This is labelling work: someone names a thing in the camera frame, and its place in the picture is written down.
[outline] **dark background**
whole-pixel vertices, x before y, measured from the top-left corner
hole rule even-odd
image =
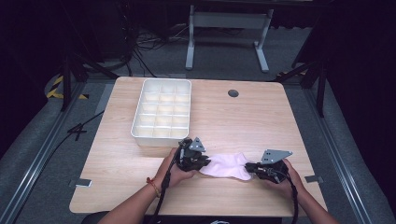
[[[334,95],[361,155],[395,213],[391,182],[396,154],[396,111],[392,105],[396,102],[396,6],[393,1],[360,1],[351,6],[319,21],[317,12],[299,14],[282,9],[275,13],[272,25],[304,28],[315,24],[297,61],[306,63],[323,50],[329,52],[328,79]],[[180,8],[186,8],[186,15],[174,13]],[[140,5],[134,9],[139,13],[130,11],[132,23],[144,21],[143,25],[163,36],[172,25],[186,22],[188,15],[186,6]],[[2,0],[0,10],[1,158],[47,102],[44,88],[59,72],[67,51],[80,52],[96,62],[128,52],[124,51],[121,29],[125,23],[113,1]],[[157,11],[160,20],[142,16],[148,15],[145,10]],[[129,25],[132,33],[138,31],[135,24]]]

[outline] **container compartment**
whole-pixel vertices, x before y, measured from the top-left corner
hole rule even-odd
[[[150,81],[147,83],[148,85],[144,85],[142,92],[154,92],[154,93],[160,93],[161,92],[161,87],[163,84],[158,81]]]
[[[157,138],[168,138],[171,134],[170,128],[156,128],[154,129],[152,136]]]
[[[186,94],[191,95],[191,84],[188,82],[178,83],[176,85],[176,94]]]
[[[159,99],[159,104],[173,104],[175,101],[174,94],[161,94]]]
[[[142,104],[139,108],[139,114],[156,115],[158,104]]]
[[[149,126],[153,127],[155,124],[156,116],[155,115],[144,115],[141,114],[139,118],[135,121],[135,126]]]
[[[173,116],[172,128],[188,128],[190,117]]]
[[[144,92],[143,93],[143,98],[141,98],[140,103],[152,103],[152,104],[158,104],[160,100],[160,94],[157,92]]]
[[[187,94],[176,94],[175,95],[175,104],[176,105],[189,105],[190,104],[190,96]]]
[[[152,127],[134,127],[134,132],[140,137],[152,137]]]
[[[158,105],[157,115],[173,115],[173,105]]]
[[[172,127],[172,117],[171,116],[157,116],[155,119],[155,127]]]
[[[161,93],[175,94],[175,83],[163,83],[161,86]]]
[[[174,115],[188,116],[190,114],[189,105],[175,105]]]
[[[188,129],[172,129],[170,132],[171,138],[180,138],[183,139],[189,134]]]

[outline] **table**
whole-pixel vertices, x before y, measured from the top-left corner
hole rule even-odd
[[[146,185],[169,153],[169,147],[140,147],[131,136],[144,80],[117,79],[80,177],[92,184],[76,187],[72,212],[111,210]],[[191,85],[190,137],[202,140],[206,155],[243,152],[259,161],[267,148],[290,150],[301,177],[314,174],[281,84],[192,79]],[[229,90],[239,96],[229,96]],[[318,183],[304,185],[326,208]],[[157,202],[147,214],[154,213]],[[160,215],[292,217],[293,205],[264,188],[257,176],[244,182],[196,175],[166,191]]]

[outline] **person's left hand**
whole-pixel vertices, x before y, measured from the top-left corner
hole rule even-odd
[[[175,157],[176,151],[177,148],[172,148],[169,155],[163,159],[163,163],[161,164],[160,168],[158,168],[154,182],[159,190],[161,190],[161,183],[163,182],[163,178],[165,177],[166,171],[168,170],[172,159]],[[171,181],[169,183],[169,188],[176,186],[182,180],[192,178],[197,173],[198,172],[195,170],[184,172],[174,164],[171,168]]]

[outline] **yellow tape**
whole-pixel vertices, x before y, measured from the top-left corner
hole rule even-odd
[[[49,90],[49,93],[47,93],[47,98],[58,98],[58,99],[63,99],[64,95],[61,93],[56,93],[56,90],[59,87],[59,84],[61,84],[61,82],[64,80],[64,76],[59,75],[58,78],[56,78],[56,80],[53,82],[52,87]],[[87,100],[88,98],[90,98],[89,94],[81,94],[78,99],[81,100]]]

